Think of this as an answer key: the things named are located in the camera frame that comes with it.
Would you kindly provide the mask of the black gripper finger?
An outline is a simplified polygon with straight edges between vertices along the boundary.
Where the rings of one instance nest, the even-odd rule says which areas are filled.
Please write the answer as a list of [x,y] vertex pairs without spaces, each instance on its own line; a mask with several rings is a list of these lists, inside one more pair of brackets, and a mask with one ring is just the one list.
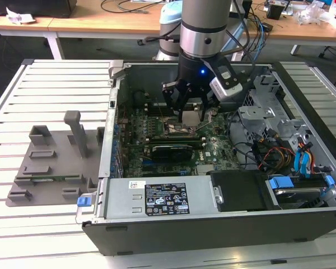
[[198,91],[199,97],[202,101],[199,109],[199,119],[200,121],[204,121],[205,114],[211,108],[215,108],[219,105],[219,101],[215,96],[214,92],[209,86],[201,87]]
[[178,117],[178,122],[183,122],[183,111],[191,93],[190,83],[177,80],[162,84],[162,94],[167,107]]

